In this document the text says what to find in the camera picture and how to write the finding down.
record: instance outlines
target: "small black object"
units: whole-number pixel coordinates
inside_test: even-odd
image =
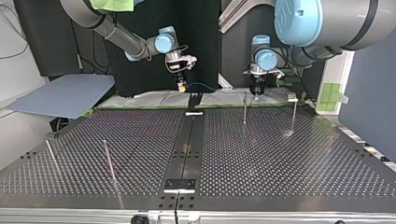
[[[190,94],[189,109],[187,110],[187,112],[200,113],[201,111],[196,109],[195,107],[201,104],[203,96],[204,94],[201,92]]]
[[[381,157],[381,161],[390,161],[387,157]]]
[[[166,180],[166,183],[165,183],[165,189],[195,189],[195,180],[193,180],[193,179],[168,179],[168,180]]]
[[[264,94],[264,88],[265,88],[264,76],[250,76],[250,82],[251,82],[250,85],[251,94],[255,96]]]
[[[131,224],[149,224],[149,218],[141,217],[141,216],[134,216],[131,219]]]

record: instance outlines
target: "black curtain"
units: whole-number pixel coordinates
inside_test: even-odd
[[[188,45],[185,53],[198,58],[186,72],[189,83],[200,82],[216,89],[220,67],[219,14],[220,0],[146,0],[134,12],[120,13],[119,22],[144,38],[158,35],[159,29],[173,25],[180,45]],[[106,42],[106,49],[119,94],[132,97],[146,91],[176,90],[173,76],[164,66],[164,55],[130,63],[123,50]],[[211,92],[202,86],[189,91]]]

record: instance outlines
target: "metal rod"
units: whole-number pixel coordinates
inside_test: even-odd
[[[112,162],[111,157],[110,157],[110,151],[108,150],[108,146],[107,146],[107,141],[106,140],[103,140],[103,147],[105,148],[107,161],[108,161],[108,167],[110,168],[110,172],[111,172],[111,175],[113,177],[113,180],[117,181],[116,174],[114,173],[113,162]]]
[[[294,103],[293,120],[295,120],[295,119],[296,119],[296,113],[297,113],[297,104],[298,104],[298,101],[296,101],[296,102]]]
[[[53,160],[56,160],[55,155],[53,154],[52,147],[50,145],[50,140],[46,140],[47,148],[49,149],[50,156]]]
[[[248,94],[245,92],[245,97],[244,97],[244,124],[247,123],[247,113],[248,113]]]

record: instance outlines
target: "white panel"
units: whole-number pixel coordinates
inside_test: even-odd
[[[51,117],[0,112],[0,170],[43,142]]]
[[[0,7],[0,10],[21,30],[18,19],[9,9]],[[0,57],[21,52],[25,46],[26,42],[11,28],[3,14],[0,14]],[[45,80],[38,72],[30,49],[20,56],[0,60],[0,101],[35,90],[44,84]]]
[[[352,67],[353,59],[355,56],[354,51],[344,51],[340,56],[326,62],[323,71],[323,78],[320,83],[318,102],[320,104],[321,94],[323,93],[323,85],[326,83],[339,83],[341,84],[340,93],[344,94],[347,81],[349,79],[350,69]],[[338,103],[335,112],[317,111],[320,115],[338,115],[340,113],[342,103]]]

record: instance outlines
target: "end effector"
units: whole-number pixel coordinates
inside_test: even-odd
[[[153,55],[165,54],[165,66],[168,72],[174,75],[175,82],[180,92],[187,90],[187,82],[184,70],[191,70],[197,58],[191,55],[183,55],[183,50],[188,46],[180,46],[177,40],[177,34],[173,26],[162,28],[159,35],[148,39],[145,42],[148,48],[148,60],[151,60]],[[139,61],[134,55],[125,51],[127,59],[131,62]]]

